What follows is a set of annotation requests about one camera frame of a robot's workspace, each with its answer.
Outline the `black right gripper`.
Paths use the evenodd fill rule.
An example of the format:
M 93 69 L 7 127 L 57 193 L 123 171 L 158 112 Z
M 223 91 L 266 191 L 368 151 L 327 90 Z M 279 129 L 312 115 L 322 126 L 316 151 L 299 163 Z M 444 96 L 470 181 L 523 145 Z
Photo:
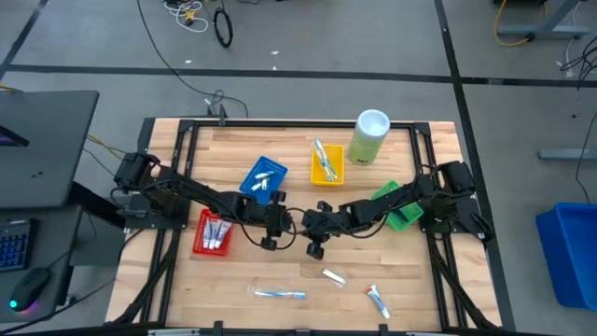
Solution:
M 307 210 L 301 220 L 304 227 L 303 236 L 312 239 L 307 245 L 306 253 L 316 260 L 322 260 L 325 250 L 321 241 L 327 241 L 331 236 L 340 236 L 347 231 L 348 213 L 339 211 L 333 213 L 333 207 L 319 201 L 317 208 L 322 211 Z

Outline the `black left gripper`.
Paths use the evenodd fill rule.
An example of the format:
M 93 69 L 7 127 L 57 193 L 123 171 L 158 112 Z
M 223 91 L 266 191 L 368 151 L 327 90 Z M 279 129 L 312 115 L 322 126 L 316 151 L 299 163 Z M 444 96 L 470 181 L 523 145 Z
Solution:
M 282 190 L 275 190 L 271 193 L 271 202 L 269 205 L 259 205 L 257 207 L 257 225 L 266 229 L 276 231 L 266 231 L 266 235 L 261 238 L 260 247 L 266 250 L 275 251 L 278 242 L 276 237 L 280 236 L 278 231 L 289 231 L 291 229 L 292 218 L 286 212 L 286 206 L 279 203 L 285 201 L 286 193 Z

